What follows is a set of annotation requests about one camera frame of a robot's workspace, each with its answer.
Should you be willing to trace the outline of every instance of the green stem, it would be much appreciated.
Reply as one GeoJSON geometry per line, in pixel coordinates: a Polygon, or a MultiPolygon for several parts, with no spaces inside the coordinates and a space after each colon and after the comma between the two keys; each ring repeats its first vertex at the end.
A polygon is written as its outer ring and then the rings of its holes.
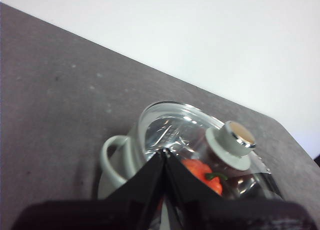
{"type": "Polygon", "coordinates": [[[205,179],[207,180],[212,180],[215,177],[219,177],[223,180],[228,180],[228,177],[220,172],[205,173],[204,176],[205,176],[205,179]]]}

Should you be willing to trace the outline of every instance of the table surface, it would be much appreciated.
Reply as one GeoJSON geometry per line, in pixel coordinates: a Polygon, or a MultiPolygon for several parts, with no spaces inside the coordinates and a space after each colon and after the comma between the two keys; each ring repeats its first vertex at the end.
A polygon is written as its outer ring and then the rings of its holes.
{"type": "Polygon", "coordinates": [[[103,142],[164,100],[243,123],[320,226],[320,168],[277,121],[2,3],[1,229],[30,204],[95,198],[103,142]]]}

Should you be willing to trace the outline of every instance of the red pepper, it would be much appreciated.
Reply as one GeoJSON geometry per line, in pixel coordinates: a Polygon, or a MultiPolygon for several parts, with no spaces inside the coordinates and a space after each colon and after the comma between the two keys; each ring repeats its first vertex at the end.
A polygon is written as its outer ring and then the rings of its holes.
{"type": "Polygon", "coordinates": [[[182,163],[194,176],[205,183],[209,188],[219,195],[222,194],[223,188],[220,184],[220,178],[219,176],[212,178],[212,174],[214,173],[212,173],[211,168],[207,164],[204,164],[198,159],[184,159],[182,160],[182,163]]]}

